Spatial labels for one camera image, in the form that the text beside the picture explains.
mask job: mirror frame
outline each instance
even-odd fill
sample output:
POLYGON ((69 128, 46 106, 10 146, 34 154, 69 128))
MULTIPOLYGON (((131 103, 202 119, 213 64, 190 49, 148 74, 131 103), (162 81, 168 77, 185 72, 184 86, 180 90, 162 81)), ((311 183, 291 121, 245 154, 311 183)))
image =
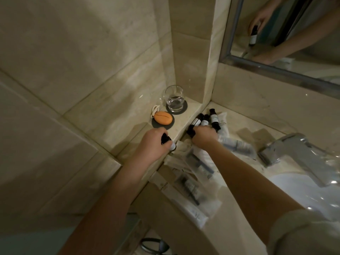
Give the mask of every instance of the mirror frame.
POLYGON ((340 100, 340 85, 338 84, 231 55, 234 35, 241 14, 243 1, 244 0, 231 0, 219 62, 245 69, 275 80, 283 81, 291 85, 306 88, 340 100))

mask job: white cord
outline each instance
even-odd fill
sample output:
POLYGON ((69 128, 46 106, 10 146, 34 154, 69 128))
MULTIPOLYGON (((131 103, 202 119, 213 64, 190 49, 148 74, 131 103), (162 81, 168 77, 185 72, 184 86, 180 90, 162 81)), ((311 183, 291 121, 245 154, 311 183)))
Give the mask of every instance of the white cord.
POLYGON ((160 107, 160 105, 154 105, 152 107, 152 109, 151 109, 151 117, 150 117, 151 119, 154 118, 155 113, 157 113, 159 111, 159 107, 160 107))

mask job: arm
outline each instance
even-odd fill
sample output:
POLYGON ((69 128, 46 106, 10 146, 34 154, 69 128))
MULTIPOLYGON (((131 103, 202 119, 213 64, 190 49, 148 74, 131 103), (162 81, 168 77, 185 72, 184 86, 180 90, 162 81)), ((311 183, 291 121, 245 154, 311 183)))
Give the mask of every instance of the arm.
POLYGON ((320 20, 309 25, 295 36, 273 48, 271 51, 255 56, 253 61, 262 64, 272 64, 283 57, 315 44, 339 26, 340 7, 327 13, 320 20))
POLYGON ((193 143, 208 152, 250 226, 262 242, 267 244, 274 222, 283 214, 303 207, 224 148, 217 141, 214 129, 198 126, 194 130, 196 134, 193 143))
POLYGON ((83 218, 59 255, 111 255, 125 216, 148 167, 169 152, 172 141, 161 145, 164 128, 146 132, 132 158, 122 167, 108 191, 83 218))
POLYGON ((260 24, 260 27, 258 29, 258 32, 260 32, 264 28, 264 26, 267 24, 267 22, 270 20, 270 17, 272 16, 275 9, 278 8, 278 6, 280 6, 285 1, 287 0, 269 0, 268 2, 266 2, 266 4, 263 5, 258 10, 253 20, 250 22, 249 27, 248 27, 249 36, 252 33, 252 29, 255 25, 260 24))

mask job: black coaster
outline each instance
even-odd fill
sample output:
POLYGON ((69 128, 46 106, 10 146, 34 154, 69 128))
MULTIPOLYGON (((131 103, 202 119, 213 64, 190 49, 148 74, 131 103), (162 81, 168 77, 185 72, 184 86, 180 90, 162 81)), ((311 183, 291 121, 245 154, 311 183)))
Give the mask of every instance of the black coaster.
POLYGON ((175 123, 175 118, 173 117, 173 115, 171 115, 171 116, 172 116, 172 122, 171 122, 171 124, 168 124, 168 125, 160 124, 160 123, 156 122, 155 118, 152 118, 152 120, 151 120, 152 127, 154 127, 154 128, 164 127, 166 130, 170 129, 173 126, 173 124, 175 123))
POLYGON ((179 111, 179 112, 173 112, 173 111, 171 111, 171 110, 169 109, 169 107, 168 107, 168 104, 166 105, 166 108, 167 108, 167 111, 168 111, 169 114, 172 114, 172 115, 180 115, 180 114, 184 113, 184 112, 188 109, 188 103, 187 103, 186 100, 184 100, 183 108, 182 108, 182 110, 179 111))

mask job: glass tumbler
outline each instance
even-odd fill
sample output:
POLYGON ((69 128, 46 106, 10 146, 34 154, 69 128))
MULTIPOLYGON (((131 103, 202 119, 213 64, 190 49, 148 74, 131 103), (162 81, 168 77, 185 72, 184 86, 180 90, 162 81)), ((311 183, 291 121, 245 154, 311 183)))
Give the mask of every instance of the glass tumbler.
POLYGON ((181 86, 172 85, 165 90, 164 98, 170 111, 179 112, 183 109, 184 94, 181 86))

